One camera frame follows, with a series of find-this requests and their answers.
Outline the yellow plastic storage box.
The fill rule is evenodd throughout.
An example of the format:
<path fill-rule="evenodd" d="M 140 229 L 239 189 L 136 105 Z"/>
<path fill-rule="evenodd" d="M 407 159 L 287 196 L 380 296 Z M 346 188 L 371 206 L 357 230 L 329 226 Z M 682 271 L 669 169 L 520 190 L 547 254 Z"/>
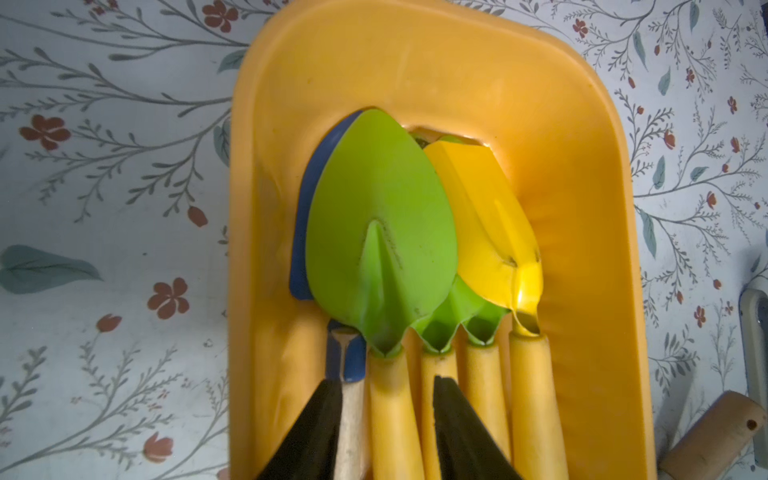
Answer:
<path fill-rule="evenodd" d="M 573 479 L 656 475 L 626 136 L 568 44 L 446 1 L 294 1 L 239 70 L 230 141 L 230 475 L 267 464 L 324 374 L 326 317 L 289 292 L 306 164 L 381 108 L 491 147 L 535 232 Z"/>

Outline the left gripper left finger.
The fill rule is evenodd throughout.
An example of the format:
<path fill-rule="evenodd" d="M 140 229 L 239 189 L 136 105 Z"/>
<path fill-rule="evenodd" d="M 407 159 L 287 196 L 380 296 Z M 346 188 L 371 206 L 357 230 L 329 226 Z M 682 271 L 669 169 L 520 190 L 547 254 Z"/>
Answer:
<path fill-rule="evenodd" d="M 257 479 L 332 479 L 342 383 L 322 380 Z"/>

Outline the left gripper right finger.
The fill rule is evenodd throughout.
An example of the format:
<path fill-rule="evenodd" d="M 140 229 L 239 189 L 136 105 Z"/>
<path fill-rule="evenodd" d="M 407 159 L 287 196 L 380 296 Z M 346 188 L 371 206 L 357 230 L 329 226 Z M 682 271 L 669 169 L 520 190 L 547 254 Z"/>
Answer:
<path fill-rule="evenodd" d="M 453 378 L 434 377 L 432 405 L 443 479 L 522 479 Z"/>

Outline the green shovel yellow handle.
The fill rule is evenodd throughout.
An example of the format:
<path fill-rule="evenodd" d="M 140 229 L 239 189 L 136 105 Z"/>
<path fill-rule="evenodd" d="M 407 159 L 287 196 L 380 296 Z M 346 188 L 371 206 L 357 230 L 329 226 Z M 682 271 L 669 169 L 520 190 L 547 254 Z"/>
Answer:
<path fill-rule="evenodd" d="M 459 277 L 454 278 L 445 300 L 433 313 L 412 325 L 420 337 L 421 451 L 426 479 L 441 479 L 433 408 L 434 377 L 458 379 L 457 356 L 452 346 L 459 326 L 478 311 L 474 292 Z"/>
<path fill-rule="evenodd" d="M 462 322 L 467 334 L 464 392 L 507 461 L 511 444 L 503 390 L 501 357 L 495 335 L 508 310 L 481 299 Z"/>

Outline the blue shovel wooden handle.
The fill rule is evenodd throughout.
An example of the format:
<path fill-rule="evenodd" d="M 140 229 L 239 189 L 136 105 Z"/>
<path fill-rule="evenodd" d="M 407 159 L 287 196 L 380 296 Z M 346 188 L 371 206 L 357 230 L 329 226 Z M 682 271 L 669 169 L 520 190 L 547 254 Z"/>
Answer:
<path fill-rule="evenodd" d="M 306 269 L 307 225 L 314 193 L 331 153 L 344 133 L 361 114 L 356 111 L 335 125 L 320 141 L 310 157 L 299 189 L 292 245 L 289 289 L 298 300 L 313 298 Z M 362 479 L 363 405 L 367 344 L 360 333 L 335 320 L 327 327 L 325 374 L 339 380 L 342 390 L 340 425 L 334 462 L 335 479 Z"/>

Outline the light green shovel wooden handle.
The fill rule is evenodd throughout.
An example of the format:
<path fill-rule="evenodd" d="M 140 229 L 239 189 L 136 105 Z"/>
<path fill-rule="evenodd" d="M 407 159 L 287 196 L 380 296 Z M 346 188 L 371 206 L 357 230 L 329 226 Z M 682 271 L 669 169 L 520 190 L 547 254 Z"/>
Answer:
<path fill-rule="evenodd" d="M 672 448 L 659 479 L 717 479 L 766 424 L 766 410 L 735 391 L 724 392 Z"/>

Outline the lime shovel yellow handle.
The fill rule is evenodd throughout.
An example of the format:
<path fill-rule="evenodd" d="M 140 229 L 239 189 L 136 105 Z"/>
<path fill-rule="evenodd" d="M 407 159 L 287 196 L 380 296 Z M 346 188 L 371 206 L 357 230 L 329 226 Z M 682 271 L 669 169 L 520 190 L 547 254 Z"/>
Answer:
<path fill-rule="evenodd" d="M 368 344 L 377 479 L 425 475 L 402 341 L 447 298 L 457 264 L 453 214 L 431 161 L 389 114 L 362 111 L 314 192 L 306 269 L 320 307 Z"/>

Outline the yellow shovel long handle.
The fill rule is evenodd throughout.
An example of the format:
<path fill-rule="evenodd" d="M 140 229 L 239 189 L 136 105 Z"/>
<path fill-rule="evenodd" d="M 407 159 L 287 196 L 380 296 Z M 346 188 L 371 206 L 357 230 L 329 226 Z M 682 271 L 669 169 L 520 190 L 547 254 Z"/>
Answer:
<path fill-rule="evenodd" d="M 524 479 L 566 479 L 550 345 L 538 320 L 543 268 L 533 228 L 489 148 L 444 137 L 424 152 L 453 211 L 459 277 L 476 296 L 508 310 L 495 340 L 510 462 Z"/>

